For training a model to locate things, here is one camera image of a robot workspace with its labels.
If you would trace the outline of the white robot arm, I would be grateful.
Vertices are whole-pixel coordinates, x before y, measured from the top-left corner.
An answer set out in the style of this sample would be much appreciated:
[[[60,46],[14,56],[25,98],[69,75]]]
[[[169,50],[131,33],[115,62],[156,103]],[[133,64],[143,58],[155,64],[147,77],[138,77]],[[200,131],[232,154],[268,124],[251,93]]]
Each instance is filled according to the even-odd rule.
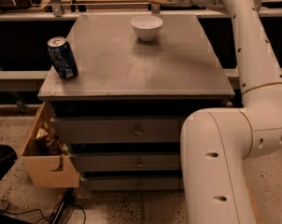
[[[147,0],[214,9],[231,18],[242,107],[189,115],[180,157],[189,224],[257,224],[242,161],[282,148],[282,70],[255,0]]]

